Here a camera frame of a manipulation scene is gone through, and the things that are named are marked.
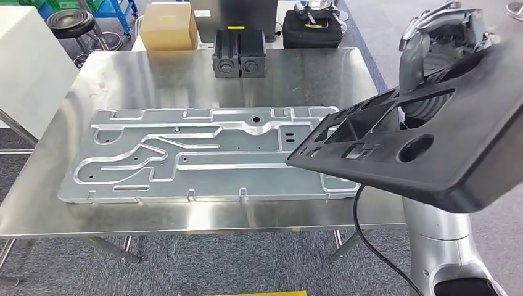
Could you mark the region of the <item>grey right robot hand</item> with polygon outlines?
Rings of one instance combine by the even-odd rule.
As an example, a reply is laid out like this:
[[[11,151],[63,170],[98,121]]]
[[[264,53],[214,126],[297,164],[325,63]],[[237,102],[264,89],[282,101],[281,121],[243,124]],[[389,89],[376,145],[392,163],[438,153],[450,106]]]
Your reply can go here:
[[[410,20],[400,38],[398,87],[402,93],[410,93],[423,83],[426,75],[500,40],[487,31],[482,9],[447,1],[425,10]]]

